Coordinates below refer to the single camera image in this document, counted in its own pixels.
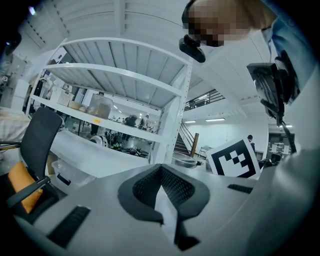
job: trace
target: black office chair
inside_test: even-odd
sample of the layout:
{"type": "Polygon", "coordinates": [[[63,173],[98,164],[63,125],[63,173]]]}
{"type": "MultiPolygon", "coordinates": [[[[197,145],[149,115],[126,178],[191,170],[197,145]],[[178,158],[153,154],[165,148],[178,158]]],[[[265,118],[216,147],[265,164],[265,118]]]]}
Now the black office chair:
{"type": "Polygon", "coordinates": [[[62,118],[58,114],[41,107],[33,115],[21,142],[0,141],[2,150],[5,149],[4,147],[20,148],[20,154],[27,165],[27,170],[35,180],[35,183],[16,193],[8,174],[0,177],[2,196],[7,206],[11,208],[13,214],[30,223],[59,200],[57,192],[49,185],[50,178],[45,176],[45,170],[49,150],[61,124],[62,118]],[[43,189],[43,193],[34,209],[27,214],[21,201],[40,188],[43,189]]]}

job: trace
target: white wall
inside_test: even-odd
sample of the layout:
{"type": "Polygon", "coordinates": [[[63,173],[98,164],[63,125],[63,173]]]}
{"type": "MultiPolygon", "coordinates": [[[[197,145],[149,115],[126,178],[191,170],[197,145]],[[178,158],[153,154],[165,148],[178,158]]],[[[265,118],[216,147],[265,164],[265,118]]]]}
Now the white wall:
{"type": "Polygon", "coordinates": [[[223,113],[233,111],[235,107],[227,99],[222,99],[208,105],[196,107],[183,112],[183,121],[196,121],[219,118],[223,113]]]}
{"type": "Polygon", "coordinates": [[[186,123],[187,128],[194,136],[199,134],[196,153],[200,148],[209,146],[216,148],[228,141],[236,138],[246,138],[253,136],[255,150],[266,153],[268,145],[268,117],[265,114],[248,116],[248,119],[227,119],[222,122],[197,121],[196,123],[186,123]]]}
{"type": "Polygon", "coordinates": [[[31,39],[23,29],[19,30],[21,42],[13,51],[13,54],[18,56],[23,61],[31,61],[38,57],[43,52],[42,49],[31,39]]]}

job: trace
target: gray plastic part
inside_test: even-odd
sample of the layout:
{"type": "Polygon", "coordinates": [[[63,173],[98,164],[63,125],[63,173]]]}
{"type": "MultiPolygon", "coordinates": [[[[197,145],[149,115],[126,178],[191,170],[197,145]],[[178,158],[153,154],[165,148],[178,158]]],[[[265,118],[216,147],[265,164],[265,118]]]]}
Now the gray plastic part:
{"type": "Polygon", "coordinates": [[[14,216],[15,221],[20,226],[22,231],[34,242],[38,248],[40,248],[45,255],[49,256],[67,256],[70,255],[64,248],[56,245],[54,242],[49,240],[44,234],[39,232],[29,222],[19,216],[14,216]]]}
{"type": "Polygon", "coordinates": [[[34,227],[46,236],[81,205],[91,212],[66,247],[72,255],[268,255],[291,237],[311,209],[320,184],[319,156],[319,149],[301,151],[264,169],[259,180],[169,165],[210,190],[202,212],[183,222],[188,236],[199,240],[185,251],[167,239],[158,223],[136,220],[119,204],[119,186],[152,165],[96,179],[49,208],[34,227]],[[247,194],[227,188],[229,184],[253,190],[247,194]]]}

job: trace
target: plastic container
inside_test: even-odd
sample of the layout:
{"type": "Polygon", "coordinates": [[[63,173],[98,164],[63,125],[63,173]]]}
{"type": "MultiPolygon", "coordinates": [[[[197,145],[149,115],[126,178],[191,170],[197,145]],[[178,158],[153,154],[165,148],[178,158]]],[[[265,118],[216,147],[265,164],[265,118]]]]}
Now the plastic container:
{"type": "Polygon", "coordinates": [[[93,94],[87,113],[99,118],[108,119],[113,101],[109,98],[93,94]]]}
{"type": "Polygon", "coordinates": [[[68,90],[62,88],[54,88],[51,94],[50,101],[68,106],[70,100],[74,97],[68,90]]]}
{"type": "Polygon", "coordinates": [[[51,179],[52,184],[66,194],[96,179],[96,177],[73,167],[61,159],[53,162],[51,166],[55,174],[55,179],[51,179]]]}

